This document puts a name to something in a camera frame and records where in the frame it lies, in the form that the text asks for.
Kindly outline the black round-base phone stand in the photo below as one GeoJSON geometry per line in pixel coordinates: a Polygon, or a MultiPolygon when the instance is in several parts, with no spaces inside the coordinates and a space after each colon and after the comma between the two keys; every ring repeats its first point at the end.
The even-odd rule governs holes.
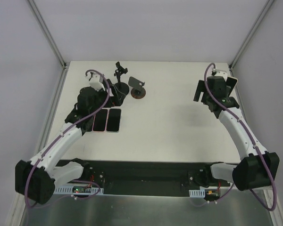
{"type": "Polygon", "coordinates": [[[121,82],[121,76],[123,74],[127,74],[128,69],[121,66],[119,61],[116,62],[116,68],[117,69],[115,70],[114,76],[117,78],[117,83],[115,84],[115,87],[121,94],[126,96],[129,93],[129,86],[126,83],[121,82]]]}

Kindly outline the brown round-base phone stand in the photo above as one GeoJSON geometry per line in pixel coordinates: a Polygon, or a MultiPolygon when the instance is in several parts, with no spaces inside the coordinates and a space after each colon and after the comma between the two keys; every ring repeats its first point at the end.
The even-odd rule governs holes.
{"type": "Polygon", "coordinates": [[[145,83],[130,76],[128,80],[128,85],[131,89],[131,96],[135,99],[142,99],[146,96],[146,90],[144,88],[145,83]]]}

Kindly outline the silver-edged phone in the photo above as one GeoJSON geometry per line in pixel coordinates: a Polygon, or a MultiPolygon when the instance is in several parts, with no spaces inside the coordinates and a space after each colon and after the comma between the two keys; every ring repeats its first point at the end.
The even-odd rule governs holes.
{"type": "Polygon", "coordinates": [[[120,128],[121,109],[110,109],[108,113],[108,120],[106,131],[118,132],[120,128]]]}

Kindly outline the pink-case phone front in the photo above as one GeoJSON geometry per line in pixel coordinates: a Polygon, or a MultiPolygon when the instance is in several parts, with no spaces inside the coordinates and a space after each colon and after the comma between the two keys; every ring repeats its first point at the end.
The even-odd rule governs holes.
{"type": "Polygon", "coordinates": [[[92,131],[104,132],[106,129],[107,117],[108,117],[108,109],[101,109],[100,111],[98,111],[94,117],[92,131]]]}

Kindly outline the pink-case phone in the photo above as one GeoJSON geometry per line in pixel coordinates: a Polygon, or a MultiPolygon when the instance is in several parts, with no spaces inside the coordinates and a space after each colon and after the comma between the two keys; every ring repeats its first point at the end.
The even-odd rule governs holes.
{"type": "Polygon", "coordinates": [[[231,93],[233,91],[233,89],[235,88],[237,82],[238,82],[237,78],[232,77],[232,76],[227,77],[226,86],[229,89],[229,93],[231,93]]]}
{"type": "Polygon", "coordinates": [[[98,111],[94,117],[92,131],[104,132],[106,129],[107,117],[108,117],[108,109],[101,109],[100,111],[98,111]]]}

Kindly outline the black phone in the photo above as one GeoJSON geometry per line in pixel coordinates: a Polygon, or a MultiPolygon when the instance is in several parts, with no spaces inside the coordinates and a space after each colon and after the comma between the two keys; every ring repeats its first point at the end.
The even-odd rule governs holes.
{"type": "Polygon", "coordinates": [[[85,124],[85,131],[86,132],[91,132],[92,131],[92,128],[93,128],[93,122],[88,122],[85,124]]]}

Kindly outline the black folding phone stand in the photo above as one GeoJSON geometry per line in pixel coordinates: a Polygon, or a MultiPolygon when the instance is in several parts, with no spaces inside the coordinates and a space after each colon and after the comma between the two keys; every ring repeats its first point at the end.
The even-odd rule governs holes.
{"type": "Polygon", "coordinates": [[[110,79],[107,79],[107,82],[108,82],[108,84],[109,84],[109,87],[110,87],[110,88],[113,88],[114,84],[111,82],[111,80],[110,80],[110,79]]]}

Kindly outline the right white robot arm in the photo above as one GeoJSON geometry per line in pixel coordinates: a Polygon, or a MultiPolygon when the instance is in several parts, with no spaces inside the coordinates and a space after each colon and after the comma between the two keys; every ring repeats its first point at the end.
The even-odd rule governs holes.
{"type": "Polygon", "coordinates": [[[240,157],[237,165],[223,162],[211,163],[203,173],[208,186],[220,179],[232,182],[240,191],[270,186],[279,166],[279,156],[270,153],[258,141],[247,125],[238,102],[230,94],[238,80],[233,77],[209,76],[198,82],[195,102],[202,102],[224,125],[240,157]]]}

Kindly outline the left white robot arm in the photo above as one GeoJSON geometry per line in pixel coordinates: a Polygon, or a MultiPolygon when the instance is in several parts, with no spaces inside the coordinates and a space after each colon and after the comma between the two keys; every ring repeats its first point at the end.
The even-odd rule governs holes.
{"type": "Polygon", "coordinates": [[[74,158],[63,167],[56,165],[66,151],[93,127],[95,114],[100,110],[121,106],[126,95],[112,85],[110,90],[82,88],[72,111],[54,140],[29,161],[20,160],[15,166],[15,191],[38,204],[45,204],[54,190],[68,182],[92,181],[88,162],[74,158]]]}

